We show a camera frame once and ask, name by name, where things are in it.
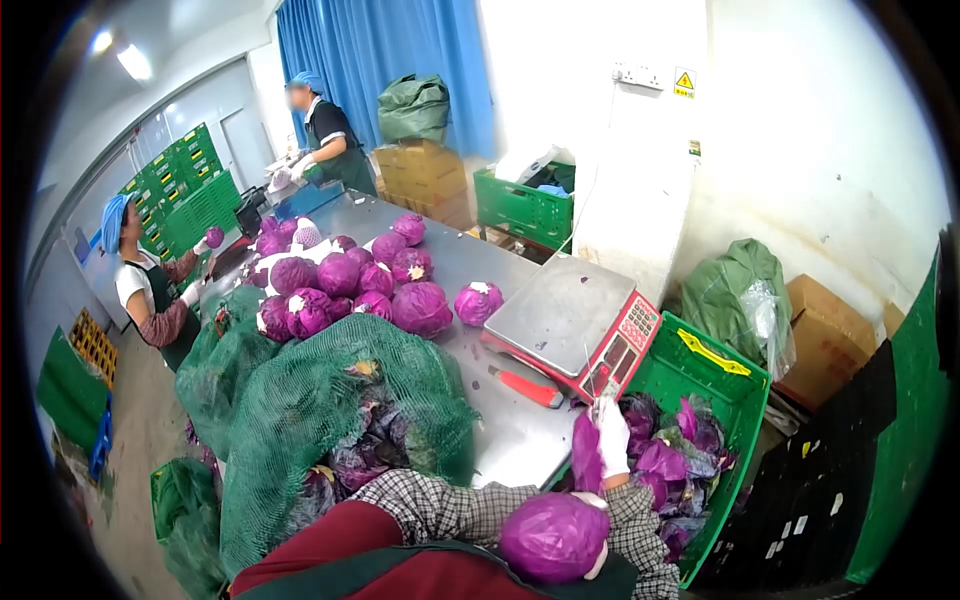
yellow electrical hazard sign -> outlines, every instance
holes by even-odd
[[[674,73],[676,83],[673,86],[673,93],[678,96],[685,96],[693,99],[693,92],[697,87],[697,72],[690,69],[684,69],[681,66],[676,68]]]

blue hair net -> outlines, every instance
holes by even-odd
[[[127,209],[130,196],[118,194],[107,201],[104,216],[100,219],[100,231],[103,233],[104,250],[108,254],[120,251],[120,227],[123,223],[123,211]]]
[[[290,85],[309,85],[312,91],[315,91],[318,94],[324,93],[324,81],[320,79],[320,76],[313,71],[299,72],[287,83],[288,87]]]

red shirt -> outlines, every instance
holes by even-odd
[[[274,578],[378,548],[403,544],[392,516],[369,502],[346,501],[330,509],[262,561],[240,571],[232,596]],[[502,598],[534,600],[543,596],[518,586],[498,564],[466,552],[420,552],[347,598],[430,600]]]

woman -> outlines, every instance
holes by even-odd
[[[160,262],[140,248],[138,240],[143,235],[143,225],[131,196],[123,195],[107,202],[101,231],[104,250],[119,253],[124,261],[115,278],[120,303],[127,309],[143,341],[159,348],[167,367],[177,372],[200,333],[200,320],[190,306],[200,300],[204,282],[194,281],[182,295],[178,295],[174,286],[190,274],[197,257],[210,249],[206,236],[179,260]]]
[[[616,404],[595,418],[610,515],[609,553],[592,576],[566,585],[521,581],[496,554],[504,519],[535,486],[455,488],[391,470],[331,508],[233,580],[240,600],[278,598],[677,598],[678,570],[651,510],[653,491],[630,482],[630,431]],[[587,503],[594,504],[585,498]]]
[[[287,84],[290,105],[306,111],[303,124],[311,150],[293,166],[293,179],[302,180],[303,171],[317,164],[325,180],[341,180],[344,187],[376,196],[370,164],[347,116],[340,107],[321,100],[321,91],[320,77],[313,71],[303,71]]]

digital scale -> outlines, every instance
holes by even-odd
[[[632,279],[557,252],[487,319],[480,341],[567,395],[616,401],[661,322]]]

